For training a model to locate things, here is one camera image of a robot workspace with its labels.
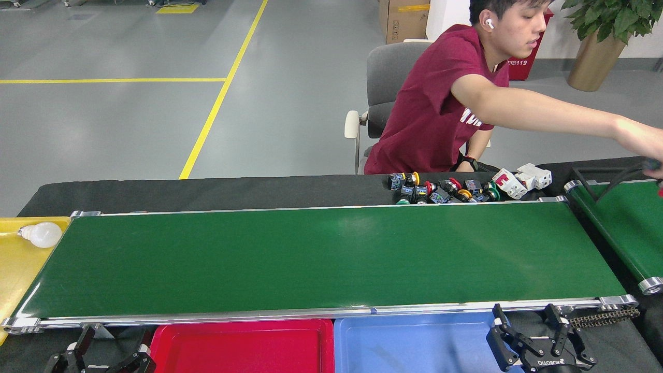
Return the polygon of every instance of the white wall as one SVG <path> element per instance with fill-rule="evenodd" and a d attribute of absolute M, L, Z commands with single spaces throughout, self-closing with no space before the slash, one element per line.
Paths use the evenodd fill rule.
<path fill-rule="evenodd" d="M 536 54 L 537 58 L 575 58 L 580 41 L 571 30 L 569 9 L 562 10 L 564 0 L 556 0 L 550 5 L 554 16 Z M 469 0 L 431 0 L 426 36 L 436 39 L 450 26 L 469 24 Z M 663 28 L 658 24 L 654 32 L 644 37 L 634 37 L 624 49 L 621 58 L 660 58 L 663 57 Z"/>

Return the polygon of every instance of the gray office chair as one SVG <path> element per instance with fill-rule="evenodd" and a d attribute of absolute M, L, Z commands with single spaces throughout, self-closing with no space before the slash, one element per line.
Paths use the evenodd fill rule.
<path fill-rule="evenodd" d="M 345 117 L 345 138 L 355 139 L 355 174 L 359 173 L 359 126 L 367 127 L 368 136 L 377 139 L 387 125 L 396 94 L 429 40 L 382 45 L 369 53 L 366 61 L 366 88 L 369 109 L 363 115 L 351 110 Z M 364 154 L 371 151 L 369 147 Z"/>

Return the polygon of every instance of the gold planter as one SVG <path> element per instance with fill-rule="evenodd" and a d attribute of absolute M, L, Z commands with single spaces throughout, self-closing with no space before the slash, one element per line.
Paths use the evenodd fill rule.
<path fill-rule="evenodd" d="M 599 89 L 610 70 L 617 63 L 626 44 L 613 35 L 596 42 L 598 31 L 582 41 L 567 83 L 576 90 L 593 92 Z"/>

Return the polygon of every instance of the maroon t-shirt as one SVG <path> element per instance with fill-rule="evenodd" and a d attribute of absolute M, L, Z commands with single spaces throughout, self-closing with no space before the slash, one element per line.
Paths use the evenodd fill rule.
<path fill-rule="evenodd" d="M 493 126 L 474 116 L 451 94 L 460 77 L 478 74 L 496 86 L 509 86 L 507 64 L 496 72 L 486 65 L 477 31 L 455 25 L 416 61 L 364 173 L 441 172 L 457 162 L 459 149 L 477 130 Z"/>

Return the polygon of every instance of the man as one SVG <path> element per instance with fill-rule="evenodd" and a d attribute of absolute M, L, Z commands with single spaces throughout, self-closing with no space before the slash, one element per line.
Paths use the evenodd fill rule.
<path fill-rule="evenodd" d="M 472 26 L 452 26 L 417 60 L 364 172 L 474 171 L 494 125 L 608 137 L 629 151 L 663 160 L 661 129 L 508 88 L 507 60 L 532 53 L 546 29 L 550 3 L 471 0 Z M 465 143 L 463 156 L 459 149 Z M 644 173 L 663 178 L 662 169 Z"/>

